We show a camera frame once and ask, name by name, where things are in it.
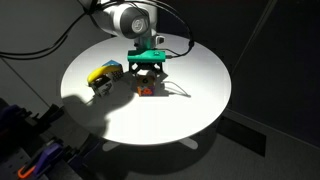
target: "round white table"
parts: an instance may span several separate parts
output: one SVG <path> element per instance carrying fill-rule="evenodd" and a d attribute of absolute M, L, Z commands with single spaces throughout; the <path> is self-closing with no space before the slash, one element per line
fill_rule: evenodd
<path fill-rule="evenodd" d="M 188 39 L 161 35 L 166 41 L 157 48 L 180 53 L 188 48 Z M 133 40 L 116 37 L 81 53 L 69 65 L 61 83 L 67 113 L 91 133 L 111 142 L 190 144 L 188 137 L 214 122 L 229 101 L 231 80 L 226 67 L 213 52 L 195 43 L 188 55 L 163 63 L 167 77 L 157 79 L 155 96 L 139 97 L 132 88 L 135 79 L 128 72 L 127 51 L 134 49 Z M 87 76 L 109 60 L 121 63 L 125 76 L 114 82 L 110 95 L 94 97 Z M 165 82 L 165 89 L 159 86 L 160 81 Z"/>

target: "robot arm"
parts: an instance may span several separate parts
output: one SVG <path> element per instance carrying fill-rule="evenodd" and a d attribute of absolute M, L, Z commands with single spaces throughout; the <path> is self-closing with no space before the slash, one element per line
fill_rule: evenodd
<path fill-rule="evenodd" d="M 92 16 L 103 31 L 118 37 L 134 39 L 137 49 L 154 49 L 156 45 L 164 42 L 164 37 L 157 35 L 157 8 L 154 6 L 123 3 L 96 11 Z"/>

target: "orange object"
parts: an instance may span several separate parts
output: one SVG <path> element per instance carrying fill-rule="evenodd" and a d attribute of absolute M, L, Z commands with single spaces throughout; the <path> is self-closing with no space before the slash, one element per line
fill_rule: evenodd
<path fill-rule="evenodd" d="M 152 91 L 151 91 L 151 89 L 149 89 L 149 88 L 145 88 L 145 89 L 143 90 L 143 94 L 151 95 L 151 94 L 152 94 Z"/>
<path fill-rule="evenodd" d="M 24 174 L 21 174 L 21 171 L 24 169 L 24 166 L 22 168 L 20 168 L 18 170 L 18 177 L 20 179 L 26 179 L 30 176 L 30 174 L 34 171 L 34 169 L 36 168 L 36 166 L 33 166 L 32 168 L 30 168 L 27 172 L 25 172 Z"/>
<path fill-rule="evenodd" d="M 138 87 L 138 94 L 141 96 L 141 89 Z"/>

